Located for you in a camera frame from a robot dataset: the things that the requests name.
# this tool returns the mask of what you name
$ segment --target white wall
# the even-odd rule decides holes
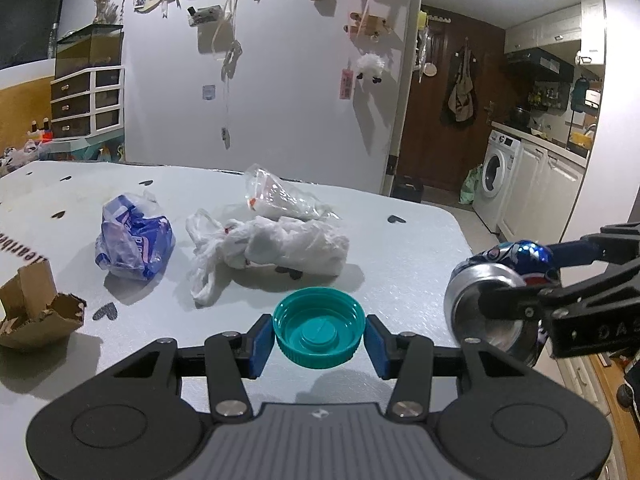
[[[630,66],[640,44],[640,0],[605,0],[607,60],[596,141],[563,241],[626,222],[640,184],[640,89]],[[563,271],[574,283],[604,270],[604,264]]]
[[[54,69],[55,62],[53,59],[43,59],[4,68],[0,70],[0,90],[26,83],[27,81],[53,76]]]
[[[237,37],[243,54],[225,95],[213,28],[190,28],[186,8],[225,0],[181,0],[168,19],[158,8],[124,15],[127,159],[245,170],[258,162],[280,176],[378,192],[398,102],[408,0],[374,0],[394,32],[363,49],[390,56],[379,85],[356,84],[339,100],[341,70],[359,56],[342,27],[364,0],[240,0]],[[91,22],[92,0],[64,0],[60,29]],[[204,101],[202,86],[216,85]],[[221,138],[228,126],[231,148]]]

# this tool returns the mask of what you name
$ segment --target white plastic bag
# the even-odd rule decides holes
[[[349,252],[349,239],[337,227],[317,220],[274,222],[258,216],[244,223],[230,220],[223,226],[199,209],[187,218],[186,228],[196,245],[189,273],[191,295],[200,304],[212,300],[217,264],[233,269],[273,264],[338,276]]]
[[[300,191],[289,182],[254,164],[244,172],[246,202],[260,216],[277,220],[281,216],[300,220],[338,218],[331,206],[320,202],[311,193]]]

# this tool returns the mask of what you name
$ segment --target door frame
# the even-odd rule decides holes
[[[404,129],[404,119],[406,109],[409,104],[409,90],[411,89],[411,79],[414,76],[415,47],[418,38],[418,11],[422,5],[422,0],[409,0],[406,10],[406,27],[404,29],[404,50],[402,51],[400,78],[398,81],[398,105],[396,106],[396,116],[394,126],[391,129],[388,152],[386,154],[386,170],[380,184],[380,195],[390,196],[396,176],[398,156],[400,155],[400,142],[402,141],[402,130]]]

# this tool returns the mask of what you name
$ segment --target teal bottle cap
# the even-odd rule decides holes
[[[283,354],[305,368],[333,368],[353,357],[364,332],[364,312],[348,294],[310,286],[289,294],[273,313]]]

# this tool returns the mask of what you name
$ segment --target blue gripper pad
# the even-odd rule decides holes
[[[386,357],[385,340],[382,338],[378,330],[373,324],[366,320],[364,324],[364,348],[367,349],[371,364],[376,370],[378,377],[385,379],[389,377],[389,359]]]
[[[260,332],[254,337],[254,351],[249,358],[249,371],[251,377],[260,377],[264,365],[267,364],[273,343],[275,342],[275,333],[273,332],[273,323],[271,318],[265,323]]]

